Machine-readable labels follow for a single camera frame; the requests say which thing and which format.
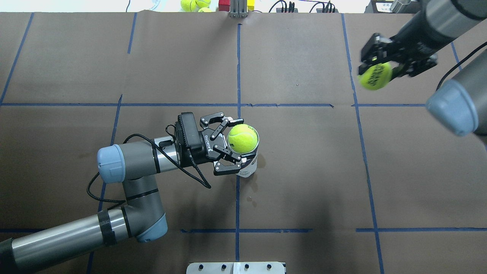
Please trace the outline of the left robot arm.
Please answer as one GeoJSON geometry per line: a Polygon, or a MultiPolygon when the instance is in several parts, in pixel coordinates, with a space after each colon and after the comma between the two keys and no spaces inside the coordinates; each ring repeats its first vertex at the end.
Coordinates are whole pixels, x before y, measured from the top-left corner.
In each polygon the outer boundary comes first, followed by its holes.
{"type": "Polygon", "coordinates": [[[86,194],[111,206],[2,241],[1,273],[32,274],[128,239],[148,243],[161,238],[168,223],[156,176],[177,170],[210,189],[200,165],[211,164],[215,176],[237,174],[255,154],[238,152],[224,132],[244,124],[223,112],[198,119],[193,112],[182,112],[163,137],[135,132],[122,143],[101,148],[86,194]]]}

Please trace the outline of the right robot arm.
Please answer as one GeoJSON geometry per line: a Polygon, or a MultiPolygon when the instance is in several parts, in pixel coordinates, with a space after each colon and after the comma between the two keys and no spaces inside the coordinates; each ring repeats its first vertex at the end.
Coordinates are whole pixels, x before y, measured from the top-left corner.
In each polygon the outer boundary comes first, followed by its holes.
{"type": "MultiPolygon", "coordinates": [[[[485,20],[485,0],[428,0],[393,36],[371,35],[360,51],[358,79],[377,90],[394,79],[419,76],[485,20]]],[[[455,135],[486,137],[486,43],[452,61],[425,108],[455,135]]]]}

